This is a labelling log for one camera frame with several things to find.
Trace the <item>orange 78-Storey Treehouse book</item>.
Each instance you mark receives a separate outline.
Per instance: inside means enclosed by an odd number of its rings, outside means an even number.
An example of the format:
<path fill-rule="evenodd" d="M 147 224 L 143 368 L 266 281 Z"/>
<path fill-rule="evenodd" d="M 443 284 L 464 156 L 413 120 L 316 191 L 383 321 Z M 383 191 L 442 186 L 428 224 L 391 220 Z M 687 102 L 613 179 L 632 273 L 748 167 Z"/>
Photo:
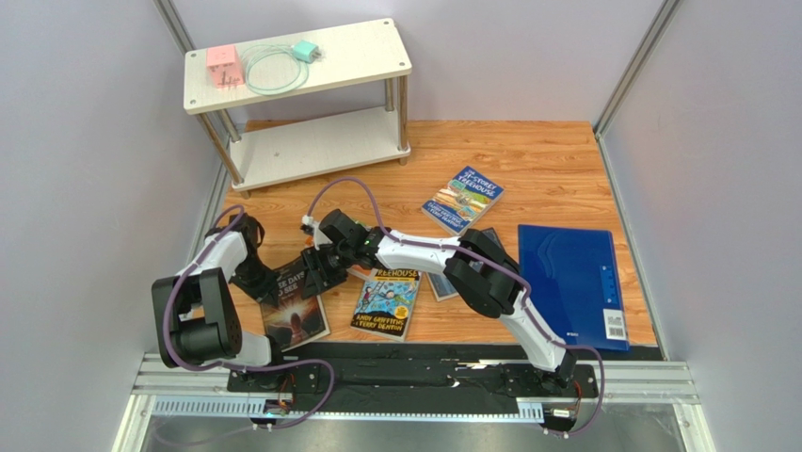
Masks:
<path fill-rule="evenodd" d="M 305 245 L 307 247 L 314 247 L 319 249 L 323 245 L 332 244 L 332 241 L 327 238 L 318 229 L 314 229 L 312 234 L 306 238 Z M 350 267 L 347 272 L 364 281 L 371 281 L 377 275 L 376 269 L 365 269 L 362 266 L 355 264 Z"/>

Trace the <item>Three Days to See book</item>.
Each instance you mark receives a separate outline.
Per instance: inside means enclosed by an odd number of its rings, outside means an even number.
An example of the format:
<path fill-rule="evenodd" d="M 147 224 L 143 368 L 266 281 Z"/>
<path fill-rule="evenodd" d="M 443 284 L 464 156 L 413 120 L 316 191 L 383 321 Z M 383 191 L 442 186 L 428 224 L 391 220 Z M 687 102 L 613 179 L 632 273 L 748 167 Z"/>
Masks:
<path fill-rule="evenodd" d="M 261 304 L 265 333 L 286 352 L 330 335 L 329 322 L 319 296 L 304 299 L 305 267 L 300 258 L 277 269 L 277 301 Z"/>

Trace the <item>169-Storey Treehouse book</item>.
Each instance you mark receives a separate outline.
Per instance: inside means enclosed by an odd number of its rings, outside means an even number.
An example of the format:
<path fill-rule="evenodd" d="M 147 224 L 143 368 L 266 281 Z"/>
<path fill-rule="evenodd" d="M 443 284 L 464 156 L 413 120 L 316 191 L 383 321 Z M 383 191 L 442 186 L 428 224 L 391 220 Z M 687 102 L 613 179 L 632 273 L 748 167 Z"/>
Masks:
<path fill-rule="evenodd" d="M 421 278 L 417 270 L 376 270 L 361 288 L 350 327 L 404 342 Z"/>

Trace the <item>Nineteen Eighty-Four book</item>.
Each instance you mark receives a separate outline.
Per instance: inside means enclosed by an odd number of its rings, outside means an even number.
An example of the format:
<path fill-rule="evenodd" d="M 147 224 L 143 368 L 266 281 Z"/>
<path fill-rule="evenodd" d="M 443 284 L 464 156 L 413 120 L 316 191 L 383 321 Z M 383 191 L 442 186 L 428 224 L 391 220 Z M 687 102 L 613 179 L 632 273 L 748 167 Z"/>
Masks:
<path fill-rule="evenodd" d="M 482 230 L 482 233 L 490 238 L 502 250 L 505 248 L 497 231 L 492 228 Z M 447 280 L 445 276 L 433 273 L 426 274 L 430 283 L 433 296 L 437 302 L 443 302 L 448 299 L 453 299 L 458 296 L 456 288 Z"/>

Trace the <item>blue 91-Storey Treehouse book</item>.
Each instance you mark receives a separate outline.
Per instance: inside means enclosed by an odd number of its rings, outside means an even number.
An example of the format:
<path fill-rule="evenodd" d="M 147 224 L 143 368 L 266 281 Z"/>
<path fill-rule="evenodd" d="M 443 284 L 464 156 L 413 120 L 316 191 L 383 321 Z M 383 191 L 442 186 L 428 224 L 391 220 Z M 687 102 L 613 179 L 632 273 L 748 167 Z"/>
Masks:
<path fill-rule="evenodd" d="M 505 194 L 505 189 L 479 170 L 466 166 L 421 207 L 447 233 L 462 235 Z"/>

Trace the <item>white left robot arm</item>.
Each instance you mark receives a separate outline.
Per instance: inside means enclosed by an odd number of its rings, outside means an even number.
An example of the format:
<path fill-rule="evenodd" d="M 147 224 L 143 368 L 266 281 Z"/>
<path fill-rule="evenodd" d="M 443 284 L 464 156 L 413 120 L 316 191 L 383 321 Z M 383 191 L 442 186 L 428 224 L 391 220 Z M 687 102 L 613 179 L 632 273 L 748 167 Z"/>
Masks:
<path fill-rule="evenodd" d="M 279 273 L 258 253 L 264 227 L 241 205 L 234 209 L 225 211 L 227 225 L 207 232 L 190 264 L 152 284 L 158 350 L 168 368 L 274 373 L 293 367 L 273 337 L 243 330 L 234 307 L 231 284 L 260 303 L 279 300 Z"/>

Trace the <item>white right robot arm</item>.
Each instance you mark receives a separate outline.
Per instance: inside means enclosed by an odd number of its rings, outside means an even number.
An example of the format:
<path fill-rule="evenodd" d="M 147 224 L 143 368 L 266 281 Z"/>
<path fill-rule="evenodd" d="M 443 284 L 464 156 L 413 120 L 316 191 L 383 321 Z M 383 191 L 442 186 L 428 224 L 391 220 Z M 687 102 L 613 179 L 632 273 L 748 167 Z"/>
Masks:
<path fill-rule="evenodd" d="M 304 298 L 343 283 L 353 266 L 440 274 L 474 312 L 505 325 L 544 381 L 562 388 L 572 384 L 575 355 L 536 315 L 519 265 L 483 233 L 469 230 L 462 236 L 430 238 L 379 226 L 367 229 L 340 211 L 321 222 L 306 216 L 301 229 L 313 239 L 301 253 Z"/>

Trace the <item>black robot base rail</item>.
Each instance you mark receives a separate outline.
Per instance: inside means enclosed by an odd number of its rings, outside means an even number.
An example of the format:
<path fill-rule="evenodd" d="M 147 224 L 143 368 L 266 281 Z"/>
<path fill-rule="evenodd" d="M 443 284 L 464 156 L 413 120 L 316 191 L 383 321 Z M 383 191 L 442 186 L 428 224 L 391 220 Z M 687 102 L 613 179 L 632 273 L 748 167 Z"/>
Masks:
<path fill-rule="evenodd" d="M 283 357 L 299 367 L 276 373 L 232 371 L 232 393 L 284 391 L 301 411 L 322 413 L 514 414 L 520 397 L 568 404 L 599 394 L 589 364 L 563 382 L 535 369 L 517 345 L 337 343 L 294 348 Z"/>

